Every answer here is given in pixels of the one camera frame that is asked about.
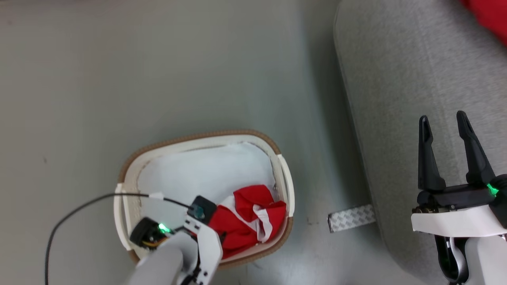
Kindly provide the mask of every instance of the red and white cloth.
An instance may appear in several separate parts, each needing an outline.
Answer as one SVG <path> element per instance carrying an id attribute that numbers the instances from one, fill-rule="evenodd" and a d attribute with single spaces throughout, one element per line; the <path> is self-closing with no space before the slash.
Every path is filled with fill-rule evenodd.
<path id="1" fill-rule="evenodd" d="M 285 219 L 286 204 L 275 202 L 264 185 L 241 188 L 218 205 L 208 226 L 219 236 L 226 259 L 273 238 Z"/>

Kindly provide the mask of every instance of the black cable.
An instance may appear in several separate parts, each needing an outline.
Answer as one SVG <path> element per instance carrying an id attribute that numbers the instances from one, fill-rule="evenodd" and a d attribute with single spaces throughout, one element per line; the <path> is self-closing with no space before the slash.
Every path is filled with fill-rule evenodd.
<path id="1" fill-rule="evenodd" d="M 148 198 L 150 197 L 149 194 L 142 194 L 142 193 L 109 193 L 109 194 L 105 194 L 105 195 L 99 196 L 99 197 L 97 197 L 97 198 L 95 198 L 95 199 L 93 199 L 93 200 L 91 200 L 89 202 L 84 203 L 83 205 L 77 207 L 76 209 L 74 209 L 70 213 L 68 213 L 66 216 L 64 216 L 56 224 L 56 226 L 51 231 L 51 234 L 49 235 L 48 246 L 46 248 L 46 261 L 44 263 L 44 284 L 45 285 L 49 285 L 49 251 L 51 250 L 51 244 L 53 243 L 53 238 L 55 237 L 56 230 L 63 224 L 63 222 L 67 221 L 68 218 L 72 217 L 75 213 L 79 212 L 80 210 L 82 210 L 82 209 L 90 206 L 91 204 L 93 204 L 95 202 L 98 202 L 98 201 L 100 201 L 102 199 L 113 197 L 113 196 L 136 196 L 136 197 L 148 197 Z M 169 198 L 165 198 L 164 197 L 164 201 L 174 203 L 176 205 L 185 207 L 187 209 L 191 209 L 192 208 L 192 207 L 190 207 L 188 205 L 185 205 L 183 203 L 180 203 L 178 201 L 175 201 L 175 200 L 172 200 L 172 199 L 169 199 Z"/>

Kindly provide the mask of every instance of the white tape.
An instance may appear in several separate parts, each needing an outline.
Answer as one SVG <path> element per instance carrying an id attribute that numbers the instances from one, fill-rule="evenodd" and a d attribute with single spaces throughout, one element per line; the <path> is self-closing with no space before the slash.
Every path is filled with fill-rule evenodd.
<path id="1" fill-rule="evenodd" d="M 153 193 L 150 194 L 150 198 L 164 200 L 164 194 L 162 194 L 162 192 Z"/>
<path id="2" fill-rule="evenodd" d="M 374 223 L 375 212 L 371 205 L 334 212 L 328 216 L 329 231 L 339 232 Z"/>

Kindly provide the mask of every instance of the gray cushion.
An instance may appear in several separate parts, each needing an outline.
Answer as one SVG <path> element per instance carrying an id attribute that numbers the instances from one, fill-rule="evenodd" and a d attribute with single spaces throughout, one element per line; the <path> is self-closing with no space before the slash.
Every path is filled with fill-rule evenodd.
<path id="1" fill-rule="evenodd" d="M 414 233 L 418 120 L 447 185 L 466 183 L 456 111 L 507 173 L 507 47 L 458 0 L 343 0 L 335 44 L 384 241 L 406 271 L 446 284 L 432 236 Z"/>

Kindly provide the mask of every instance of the red cloth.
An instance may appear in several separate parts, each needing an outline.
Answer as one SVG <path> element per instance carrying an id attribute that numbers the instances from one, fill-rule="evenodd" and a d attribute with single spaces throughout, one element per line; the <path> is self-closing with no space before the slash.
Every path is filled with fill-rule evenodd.
<path id="1" fill-rule="evenodd" d="M 488 28 L 507 46 L 506 0 L 461 0 L 475 14 L 477 21 Z"/>
<path id="2" fill-rule="evenodd" d="M 275 202 L 266 186 L 254 185 L 235 191 L 234 196 L 218 205 L 208 226 L 219 236 L 225 233 L 225 259 L 273 238 L 285 219 L 285 211 L 285 202 Z"/>

